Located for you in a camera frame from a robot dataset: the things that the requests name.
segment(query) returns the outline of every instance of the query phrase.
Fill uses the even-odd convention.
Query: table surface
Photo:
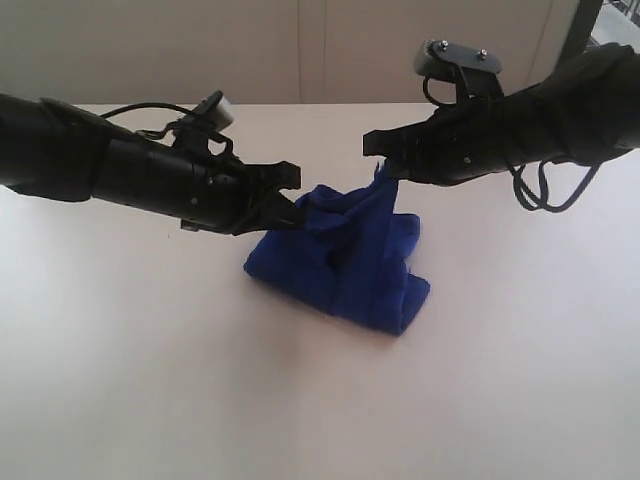
[[[430,108],[235,113],[245,161],[346,191],[372,177],[364,132]],[[557,167],[554,200],[581,174]],[[506,174],[402,183],[396,211],[423,223],[410,265],[432,292],[399,339],[248,278],[259,233],[2,189],[0,477],[637,479],[638,181],[632,153],[561,215],[522,210]]]

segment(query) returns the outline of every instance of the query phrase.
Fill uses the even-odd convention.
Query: crumpled fabric
[[[430,286],[406,266],[420,218],[393,213],[397,193],[398,181],[383,171],[346,194],[318,185],[296,202],[306,211],[304,227],[267,232],[245,271],[322,312],[402,334]]]

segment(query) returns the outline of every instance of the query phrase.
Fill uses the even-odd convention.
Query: blue towel
[[[405,264],[420,219],[393,213],[397,193],[398,181],[383,171],[347,194],[318,185],[296,202],[304,227],[267,232],[245,271],[322,312],[400,335],[430,287]]]

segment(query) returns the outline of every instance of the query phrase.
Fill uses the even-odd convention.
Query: white table
[[[246,106],[228,133],[305,191],[348,190],[364,132],[429,111]],[[551,175],[558,200],[579,174]],[[433,289],[400,339],[248,278],[261,234],[1,189],[0,478],[637,479],[639,183],[631,154],[562,215],[522,210],[505,174],[403,183]]]

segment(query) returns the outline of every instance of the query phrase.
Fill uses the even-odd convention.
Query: blue cloth
[[[245,271],[322,312],[400,335],[430,287],[405,264],[420,219],[393,213],[397,193],[398,181],[382,171],[347,194],[318,185],[296,202],[306,210],[305,226],[267,232]]]

